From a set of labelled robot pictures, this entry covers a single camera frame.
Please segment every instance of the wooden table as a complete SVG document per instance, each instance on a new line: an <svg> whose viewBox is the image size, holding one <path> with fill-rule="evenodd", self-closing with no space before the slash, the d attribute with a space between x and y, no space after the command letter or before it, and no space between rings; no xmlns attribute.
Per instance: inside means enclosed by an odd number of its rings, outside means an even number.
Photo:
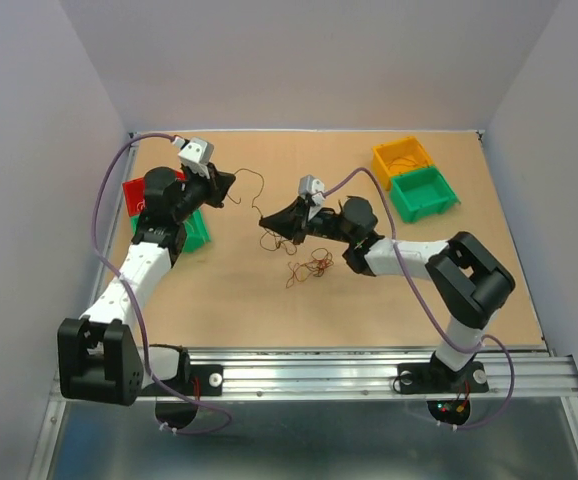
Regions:
<svg viewBox="0 0 578 480"><path fill-rule="evenodd" d="M369 166L371 147L410 132L184 132L212 142L212 161L233 172L247 167L265 177L257 204L265 215L289 205L298 180L313 174L332 187L353 168ZM541 345L542 336L498 197L475 133L415 132L452 186L461 204L443 215L403 224L397 213L398 238L446 239L459 230L474 233L505 265L518 284L490 331L512 345ZM173 146L161 139L141 143L133 178L167 165L179 168ZM405 280L354 274L340 256L345 246L308 238L290 257L259 245L259 214L250 208L260 179L238 174L234 198L224 209L203 207L212 242L182 255L145 308L150 343L205 347L341 347L432 346L437 333ZM373 184L358 175L327 202L337 208L345 195L367 198L379 219L377 230L389 235L389 224ZM112 261L126 254L131 228L126 210L115 238ZM335 265L321 278L285 288L288 262L309 259L326 247ZM448 312L431 282L419 282L433 312L446 325Z"/></svg>

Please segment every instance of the wall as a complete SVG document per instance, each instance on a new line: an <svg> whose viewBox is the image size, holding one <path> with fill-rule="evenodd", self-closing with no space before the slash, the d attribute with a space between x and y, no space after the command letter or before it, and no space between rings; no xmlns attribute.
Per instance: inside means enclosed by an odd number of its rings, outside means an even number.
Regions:
<svg viewBox="0 0 578 480"><path fill-rule="evenodd" d="M0 479L29 469L56 330L92 289L97 184L124 135L60 4L0 2Z"/></svg>
<svg viewBox="0 0 578 480"><path fill-rule="evenodd" d="M484 128L558 0L61 0L131 130Z"/></svg>
<svg viewBox="0 0 578 480"><path fill-rule="evenodd" d="M550 345L578 364L578 0L563 0L485 135Z"/></svg>

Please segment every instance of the purple cable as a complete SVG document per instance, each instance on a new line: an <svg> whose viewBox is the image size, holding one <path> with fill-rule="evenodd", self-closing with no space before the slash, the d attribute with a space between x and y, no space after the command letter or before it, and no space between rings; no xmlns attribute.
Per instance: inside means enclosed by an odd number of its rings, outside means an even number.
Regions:
<svg viewBox="0 0 578 480"><path fill-rule="evenodd" d="M427 317L429 317L431 324L434 326L434 328L436 329L438 334L440 334L442 339L447 343L447 345L449 345L454 350L456 350L460 353L465 353L465 354L478 352L480 350L481 343L478 343L478 344L476 344L470 348L462 348L459 345L457 345L455 342L453 342L447 336L445 331L442 329L442 327L438 323L438 320L436 320L436 317L434 316L433 312L429 308L429 305L427 305L427 302L422 297L420 290L418 290L417 285L413 281L413 277L411 276L411 273L409 272L409 268L407 267L407 264L405 263L405 259L403 258L402 253L400 252L400 248L398 247L398 242L396 241L396 222L393 219L393 215L391 215L391 210L389 210L389 204L387 203L387 198L385 197L385 194L383 193L382 189L380 188L380 184L378 183L378 180L376 179L374 174L371 173L371 171L365 167L358 167L353 172L351 172L338 185L331 188L330 190L327 190L324 193L324 196L328 197L328 196L336 193L338 190L340 190L342 187L344 187L347 183L349 183L349 181L360 172L364 172L369 176L369 178L373 182L374 186L376 187L378 194L380 195L380 200L382 202L382 206L384 207L385 212L387 212L387 218L389 219L389 226L391 227L391 239L393 240L393 242L392 242L393 251L396 254L396 259L398 260L398 264L400 265L400 269L402 270L402 273L403 273L405 279L407 280L409 287L411 287L413 294L418 299L418 303L420 303L420 306L427 314ZM488 423L490 423L491 421L493 421L497 417L499 417L509 406L509 402L511 401L511 396L513 395L513 389L514 389L515 384L516 384L516 372L515 372L515 369L513 367L513 360L511 359L511 354L509 353L509 350L507 350L507 348L503 345L503 343L500 340L498 340L498 338L494 337L493 335L485 334L482 336L482 338L483 339L489 338L490 340L493 340L495 343L497 343L498 346L500 347L500 349L503 351L503 353L507 357L507 361L509 362L509 372L510 372L509 392L507 393L505 400L502 402L500 409L498 409L498 411L496 413L494 413L490 417L485 418L484 420L481 420L481 421L476 422L476 423L472 423L470 425L455 426L456 429L458 429L458 430L472 430L474 428L482 427L484 425L487 425Z"/></svg>
<svg viewBox="0 0 578 480"><path fill-rule="evenodd" d="M166 428L168 431L171 431L174 435L175 434L179 434L179 435L203 435L203 434L207 434L207 433L213 433L213 432L217 432L218 430L222 430L223 428L225 428L227 425L229 425L232 422L233 417L231 416L231 413L228 410L225 410L224 408L216 407L216 406L204 403L204 402L193 400L192 398L189 398L186 395L175 391L173 388L171 388L171 387L167 386L165 383L163 383L162 380L160 380L156 376L156 374L153 373L153 371L151 370L151 363L150 363L150 359L149 359L149 340L147 339L147 327L145 325L145 320L144 320L144 317L142 316L142 311L140 310L140 305L138 304L138 299L136 298L136 294L134 293L133 289L131 288L131 285L129 284L129 282L127 282L122 277L120 270L118 268L116 268L109 260L107 260L105 258L105 256L102 254L102 252L98 249L98 212L100 211L100 203L102 202L102 195L104 194L105 187L107 186L107 182L109 181L109 177L111 175L111 172L113 171L114 167L118 163L118 160L120 160L120 157L125 152L125 150L127 150L132 144L139 142L140 140L143 140L145 138L165 138L165 139L169 140L170 142L173 142L173 140L174 140L173 136L167 135L165 133L145 133L144 135L135 136L134 138L132 138L131 140L126 142L122 147L120 147L120 150L118 150L118 153L116 153L116 156L113 157L113 160L109 164L109 167L107 168L107 171L105 172L105 176L102 179L102 183L100 184L100 189L98 190L98 196L96 197L96 203L94 204L94 207L93 207L93 216L91 217L91 245L93 246L94 253L98 257L98 259L103 263L103 265L105 267L107 267L111 271L111 273L113 273L118 278L118 280L120 280L120 283L122 284L122 286L124 287L124 289L127 292L127 296L129 297L129 302L131 303L131 307L133 308L134 312L136 313L136 319L138 320L138 326L140 327L140 336L142 338L142 346L143 346L143 352L144 352L143 358L144 358L144 364L145 364L145 371L147 372L147 375L149 375L149 377L151 377L151 379L153 380L153 382L156 385L158 385L160 388L162 388L164 391L166 391L170 395L172 395L176 398L179 398L180 400L184 400L185 402L190 403L191 405L195 405L199 408L206 408L207 410L212 410L214 412L222 413L226 417L226 420L221 425L218 425L217 427L205 428L202 430L194 430L191 432L186 432L184 430L178 431L177 429L171 428L166 424L160 424L161 428Z"/></svg>

